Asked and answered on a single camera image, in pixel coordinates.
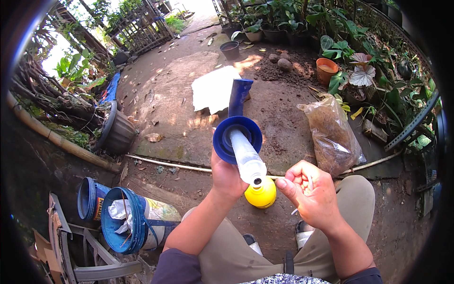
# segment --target forearm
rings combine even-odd
[[[330,243],[336,272],[341,280],[375,267],[370,249],[342,217],[335,227],[323,233]]]
[[[210,190],[194,211],[170,233],[163,251],[175,248],[198,255],[234,204],[235,200]]]

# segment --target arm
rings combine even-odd
[[[308,188],[308,175],[312,178],[312,190]],[[309,225],[326,235],[340,279],[345,280],[375,267],[369,248],[339,212],[330,174],[306,161],[300,161],[287,171],[285,179],[276,181],[276,186],[298,208],[301,217]]]
[[[212,149],[213,187],[206,198],[167,237],[163,251],[178,249],[198,255],[235,202],[247,189],[238,168],[221,160]]]

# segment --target clear plastic bag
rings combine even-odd
[[[366,159],[345,112],[332,95],[325,96],[320,102],[297,107],[309,120],[318,167],[335,177]]]

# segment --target clear plastic tube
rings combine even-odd
[[[265,163],[240,130],[233,129],[229,136],[241,179],[253,187],[260,187],[266,177]]]

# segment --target white cloth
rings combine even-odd
[[[118,228],[115,233],[121,234],[124,233],[128,230],[128,228],[131,230],[131,233],[133,232],[133,215],[131,212],[131,205],[129,204],[129,200],[125,199],[123,203],[123,199],[119,200],[114,200],[112,202],[112,205],[108,207],[109,210],[109,215],[112,219],[118,219],[118,220],[123,220],[126,219],[126,212],[128,213],[128,219],[125,220],[123,225]]]
[[[194,111],[209,108],[215,114],[228,107],[232,92],[233,79],[241,79],[236,69],[229,65],[216,69],[191,84]]]

